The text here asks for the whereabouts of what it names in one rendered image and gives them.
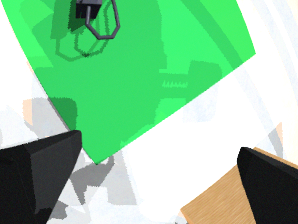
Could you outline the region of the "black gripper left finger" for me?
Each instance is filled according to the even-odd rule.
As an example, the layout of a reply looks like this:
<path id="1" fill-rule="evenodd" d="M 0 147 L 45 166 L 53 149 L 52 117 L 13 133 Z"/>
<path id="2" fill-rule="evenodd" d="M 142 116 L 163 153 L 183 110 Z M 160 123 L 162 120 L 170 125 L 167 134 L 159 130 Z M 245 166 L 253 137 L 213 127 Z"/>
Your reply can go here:
<path id="1" fill-rule="evenodd" d="M 47 224 L 81 149 L 80 131 L 0 149 L 0 224 Z"/>

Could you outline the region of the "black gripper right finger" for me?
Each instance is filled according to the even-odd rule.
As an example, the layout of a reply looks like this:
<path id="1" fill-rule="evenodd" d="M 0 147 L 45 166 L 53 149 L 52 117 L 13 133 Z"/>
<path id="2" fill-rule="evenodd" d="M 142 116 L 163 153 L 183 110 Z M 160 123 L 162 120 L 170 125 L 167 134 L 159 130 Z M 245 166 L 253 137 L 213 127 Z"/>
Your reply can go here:
<path id="1" fill-rule="evenodd" d="M 298 224 L 298 168 L 249 147 L 235 164 L 255 224 Z"/>

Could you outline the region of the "green circuit board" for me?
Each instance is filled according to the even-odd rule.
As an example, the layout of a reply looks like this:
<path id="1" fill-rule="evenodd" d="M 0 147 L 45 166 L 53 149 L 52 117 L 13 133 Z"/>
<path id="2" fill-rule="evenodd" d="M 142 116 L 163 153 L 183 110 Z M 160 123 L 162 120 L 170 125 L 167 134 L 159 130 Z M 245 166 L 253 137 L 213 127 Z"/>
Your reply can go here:
<path id="1" fill-rule="evenodd" d="M 255 56 L 237 0 L 114 0 L 98 40 L 76 0 L 1 0 L 49 100 L 94 164 L 152 131 Z"/>

